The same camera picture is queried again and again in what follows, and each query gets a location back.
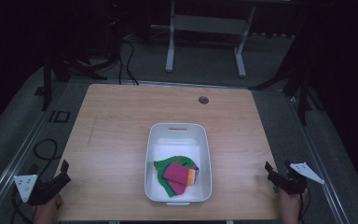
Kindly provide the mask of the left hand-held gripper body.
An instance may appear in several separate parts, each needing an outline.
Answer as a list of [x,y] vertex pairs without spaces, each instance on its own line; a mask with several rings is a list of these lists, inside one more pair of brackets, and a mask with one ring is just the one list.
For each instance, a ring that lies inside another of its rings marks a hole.
[[29,205],[41,205],[50,201],[71,181],[67,173],[61,173],[48,182],[38,175],[15,175],[14,182],[21,200]]

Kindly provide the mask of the black tripod stand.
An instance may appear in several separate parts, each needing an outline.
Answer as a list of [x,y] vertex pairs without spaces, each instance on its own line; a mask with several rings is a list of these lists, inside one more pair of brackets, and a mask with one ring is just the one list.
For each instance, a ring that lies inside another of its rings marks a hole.
[[287,82],[283,87],[282,93],[287,97],[294,97],[299,92],[297,115],[303,125],[307,125],[306,110],[308,107],[308,96],[317,105],[309,92],[312,66],[309,61],[310,54],[307,51],[306,40],[305,35],[297,34],[291,47],[285,54],[276,75],[261,84],[249,87],[249,90],[261,91],[286,79]]
[[42,110],[46,111],[51,103],[51,72],[54,72],[59,81],[68,81],[70,74],[67,67],[74,67],[75,70],[83,75],[97,80],[106,80],[106,77],[97,74],[98,70],[107,68],[119,61],[119,54],[111,54],[103,63],[90,65],[90,60],[79,60],[72,53],[80,51],[80,47],[76,46],[76,36],[70,33],[63,34],[65,29],[63,25],[51,24],[47,30],[47,46],[46,56],[44,58],[44,74],[43,74],[43,106]]

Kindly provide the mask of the person's right hand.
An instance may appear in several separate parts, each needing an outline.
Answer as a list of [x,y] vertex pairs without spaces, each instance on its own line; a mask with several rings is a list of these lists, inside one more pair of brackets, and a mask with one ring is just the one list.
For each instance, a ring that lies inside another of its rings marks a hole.
[[302,205],[309,191],[299,194],[288,194],[284,189],[279,190],[279,212],[283,224],[299,224]]

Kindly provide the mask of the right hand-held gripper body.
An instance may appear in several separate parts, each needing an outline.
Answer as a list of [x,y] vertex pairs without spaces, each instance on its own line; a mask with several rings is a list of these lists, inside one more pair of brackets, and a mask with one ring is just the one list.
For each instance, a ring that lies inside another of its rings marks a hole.
[[286,175],[271,170],[271,182],[273,189],[278,193],[283,189],[288,194],[302,194],[308,186],[308,180],[313,180],[321,185],[324,180],[321,179],[305,162],[292,163],[285,162],[287,168]]

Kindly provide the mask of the person's left hand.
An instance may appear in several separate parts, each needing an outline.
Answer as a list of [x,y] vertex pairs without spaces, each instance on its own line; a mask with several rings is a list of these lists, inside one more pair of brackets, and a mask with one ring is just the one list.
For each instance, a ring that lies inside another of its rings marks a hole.
[[61,204],[62,197],[60,194],[57,194],[45,204],[32,206],[33,224],[56,224]]

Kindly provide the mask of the white plastic bin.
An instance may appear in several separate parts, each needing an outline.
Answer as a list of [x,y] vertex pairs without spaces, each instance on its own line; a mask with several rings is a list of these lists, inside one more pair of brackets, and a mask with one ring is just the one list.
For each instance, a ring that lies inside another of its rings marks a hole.
[[158,123],[150,129],[145,157],[145,195],[156,203],[188,205],[212,195],[206,131],[193,123]]

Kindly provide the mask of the green pink striped socks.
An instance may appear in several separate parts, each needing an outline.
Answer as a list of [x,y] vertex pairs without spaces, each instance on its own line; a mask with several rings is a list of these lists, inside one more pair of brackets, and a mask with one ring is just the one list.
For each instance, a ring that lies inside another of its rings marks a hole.
[[184,194],[187,187],[195,185],[200,172],[198,165],[185,156],[153,161],[153,165],[158,172],[159,184],[170,198]]

